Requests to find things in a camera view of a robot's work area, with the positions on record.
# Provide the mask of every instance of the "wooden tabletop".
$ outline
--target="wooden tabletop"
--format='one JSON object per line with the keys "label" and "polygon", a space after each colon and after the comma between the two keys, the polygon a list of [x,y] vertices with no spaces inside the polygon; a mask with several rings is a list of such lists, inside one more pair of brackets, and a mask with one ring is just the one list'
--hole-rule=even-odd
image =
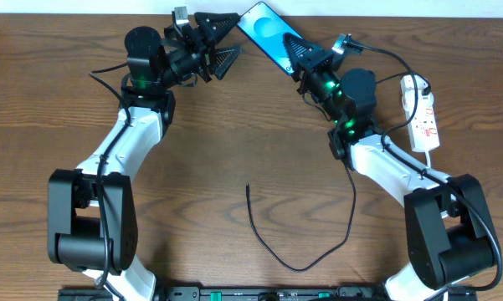
{"label": "wooden tabletop", "polygon": [[[503,20],[287,18],[330,47],[339,33],[389,49],[430,79],[441,146],[436,169],[482,184],[503,250]],[[168,16],[0,15],[0,300],[56,299],[92,281],[47,255],[47,183],[73,169],[115,123],[117,100],[88,77],[123,63],[136,26],[159,31]],[[305,105],[297,84],[238,30],[244,47],[223,81],[176,87],[164,141],[133,184],[144,264],[175,283],[204,286],[337,286],[377,282],[408,262],[402,207],[376,183],[353,175],[357,209],[348,243],[307,273],[281,267],[249,228],[251,185],[259,231],[288,263],[303,267],[345,235],[352,189],[329,150],[332,123]],[[378,78],[402,72],[381,54],[349,58]],[[125,70],[102,77],[117,86]],[[380,84],[383,127],[405,120],[398,80]],[[407,131],[393,135],[409,150]],[[471,283],[488,283],[494,269]],[[503,300],[503,280],[480,300]]]}

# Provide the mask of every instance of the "power strip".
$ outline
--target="power strip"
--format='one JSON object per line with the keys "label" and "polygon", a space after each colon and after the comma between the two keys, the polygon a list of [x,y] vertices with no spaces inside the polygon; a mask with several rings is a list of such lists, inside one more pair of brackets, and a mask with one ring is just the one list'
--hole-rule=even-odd
{"label": "power strip", "polygon": [[413,120],[408,125],[409,140],[411,149],[416,152],[428,153],[439,147],[439,134],[434,113],[434,94],[423,95],[423,90],[428,87],[425,80],[415,76],[417,80],[417,91],[414,89],[411,75],[406,75],[400,82],[402,88],[402,106],[405,110],[405,117],[409,119],[413,113],[415,103],[415,93],[418,94],[417,112]]}

